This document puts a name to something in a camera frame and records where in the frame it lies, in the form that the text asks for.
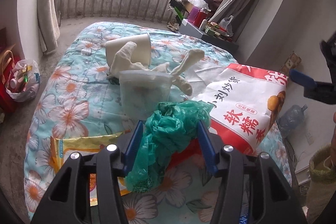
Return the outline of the person's right hand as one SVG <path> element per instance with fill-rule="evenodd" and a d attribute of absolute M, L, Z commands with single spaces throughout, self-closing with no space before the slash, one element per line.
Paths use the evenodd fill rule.
<path fill-rule="evenodd" d="M 336 127 L 334 128 L 333 137 L 330 144 L 330 160 L 332 166 L 336 165 Z"/>

